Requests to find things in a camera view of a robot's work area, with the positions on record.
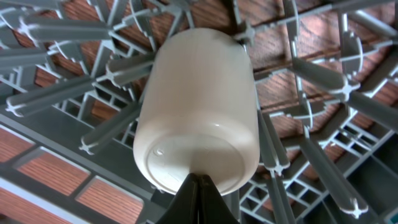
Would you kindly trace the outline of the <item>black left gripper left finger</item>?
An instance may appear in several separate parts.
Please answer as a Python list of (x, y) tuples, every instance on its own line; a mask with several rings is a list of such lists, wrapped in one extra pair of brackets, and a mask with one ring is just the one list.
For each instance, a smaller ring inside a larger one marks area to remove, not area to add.
[(188, 174), (170, 206), (156, 224), (198, 223), (198, 196), (198, 176)]

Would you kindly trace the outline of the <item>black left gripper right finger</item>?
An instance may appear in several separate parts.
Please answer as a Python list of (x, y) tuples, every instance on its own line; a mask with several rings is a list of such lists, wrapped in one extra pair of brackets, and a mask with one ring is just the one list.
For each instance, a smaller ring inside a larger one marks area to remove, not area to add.
[(239, 224), (209, 175), (199, 177), (199, 224)]

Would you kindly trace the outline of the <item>white plastic cup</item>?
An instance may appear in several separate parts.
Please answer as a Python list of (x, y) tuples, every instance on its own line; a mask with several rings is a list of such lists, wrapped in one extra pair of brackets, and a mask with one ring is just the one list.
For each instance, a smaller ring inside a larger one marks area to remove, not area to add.
[(209, 175), (221, 195), (242, 187), (260, 157), (249, 55), (227, 34), (197, 28), (159, 49), (133, 145), (136, 165), (175, 194), (188, 174)]

